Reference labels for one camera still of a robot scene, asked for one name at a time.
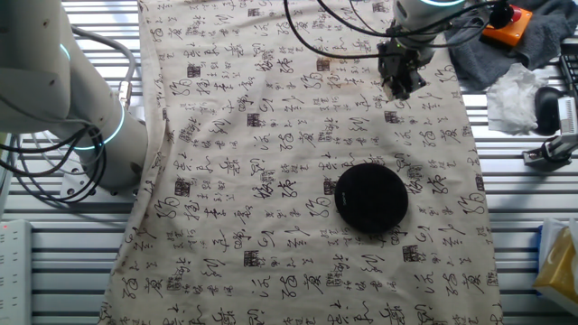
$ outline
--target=blue led ring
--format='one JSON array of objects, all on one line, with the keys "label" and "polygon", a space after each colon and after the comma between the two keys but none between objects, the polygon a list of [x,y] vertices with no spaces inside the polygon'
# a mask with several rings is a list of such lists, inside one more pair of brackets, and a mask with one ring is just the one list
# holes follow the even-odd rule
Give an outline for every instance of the blue led ring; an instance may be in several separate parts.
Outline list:
[{"label": "blue led ring", "polygon": [[[107,144],[110,140],[112,140],[115,136],[117,136],[118,132],[120,132],[120,128],[123,127],[123,123],[125,122],[125,109],[122,107],[122,105],[120,106],[120,110],[121,110],[121,116],[120,116],[120,123],[118,124],[117,130],[115,130],[115,132],[110,135],[107,140],[103,141],[102,144]],[[74,150],[92,150],[94,149],[94,145],[90,146],[90,147],[74,147]]]}]

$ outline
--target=beige cloth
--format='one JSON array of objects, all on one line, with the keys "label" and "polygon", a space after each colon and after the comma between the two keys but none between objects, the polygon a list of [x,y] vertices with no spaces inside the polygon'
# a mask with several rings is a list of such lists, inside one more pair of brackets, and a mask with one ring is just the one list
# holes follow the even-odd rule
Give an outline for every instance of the beige cloth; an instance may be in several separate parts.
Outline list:
[{"label": "beige cloth", "polygon": [[[100,324],[499,324],[478,156],[447,51],[387,103],[377,60],[307,51],[270,1],[139,1],[149,154]],[[356,3],[390,23],[391,2]],[[331,7],[359,23],[348,2]],[[314,2],[309,42],[375,53]],[[333,182],[384,164],[409,210],[350,229]]]}]

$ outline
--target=crumpled paper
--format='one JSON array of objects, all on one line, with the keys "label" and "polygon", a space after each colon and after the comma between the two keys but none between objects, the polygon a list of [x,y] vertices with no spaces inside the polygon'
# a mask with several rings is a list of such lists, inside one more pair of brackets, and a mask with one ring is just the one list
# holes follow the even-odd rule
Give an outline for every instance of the crumpled paper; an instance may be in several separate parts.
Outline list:
[{"label": "crumpled paper", "polygon": [[521,63],[512,64],[488,92],[489,130],[528,135],[538,127],[534,95],[547,84]]}]

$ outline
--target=wrinkled cloth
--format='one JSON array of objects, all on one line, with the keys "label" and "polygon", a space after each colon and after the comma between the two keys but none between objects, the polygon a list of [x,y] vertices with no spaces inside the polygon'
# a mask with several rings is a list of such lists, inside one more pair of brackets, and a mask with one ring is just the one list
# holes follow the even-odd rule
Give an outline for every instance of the wrinkled cloth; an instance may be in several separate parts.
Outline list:
[{"label": "wrinkled cloth", "polygon": [[512,64],[486,93],[489,129],[509,135],[528,135],[535,130],[538,124],[534,96],[547,82],[521,63]]},{"label": "wrinkled cloth", "polygon": [[[377,60],[308,51],[281,2],[139,4],[149,152],[99,324],[503,321],[493,240],[506,239],[447,51],[420,70],[430,85],[386,102]],[[378,26],[391,5],[357,8]],[[290,6],[316,47],[377,53],[316,3]],[[361,163],[407,190],[384,234],[336,210],[336,181]]]},{"label": "wrinkled cloth", "polygon": [[[530,70],[543,67],[560,54],[561,41],[573,35],[578,24],[578,6],[573,0],[511,0],[533,13],[522,39],[512,50],[500,49],[480,41],[467,42],[450,48],[452,63],[458,77],[474,89],[483,89],[504,75],[514,63],[522,63]],[[446,32],[448,42],[470,33],[460,27],[472,15],[454,20],[454,28]]]}]

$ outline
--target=black computer mouse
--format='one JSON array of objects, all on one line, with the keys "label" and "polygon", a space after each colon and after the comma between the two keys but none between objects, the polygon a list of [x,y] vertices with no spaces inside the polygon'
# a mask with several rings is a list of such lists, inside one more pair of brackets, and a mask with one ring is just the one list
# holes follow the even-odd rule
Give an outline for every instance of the black computer mouse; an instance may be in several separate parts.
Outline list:
[{"label": "black computer mouse", "polygon": [[407,212],[406,186],[395,172],[376,163],[346,170],[335,186],[335,205],[353,228],[379,234],[395,227]]},{"label": "black computer mouse", "polygon": [[556,88],[541,87],[534,97],[536,104],[536,119],[538,128],[534,131],[539,135],[553,135],[560,129],[558,115],[558,98],[564,93]]}]

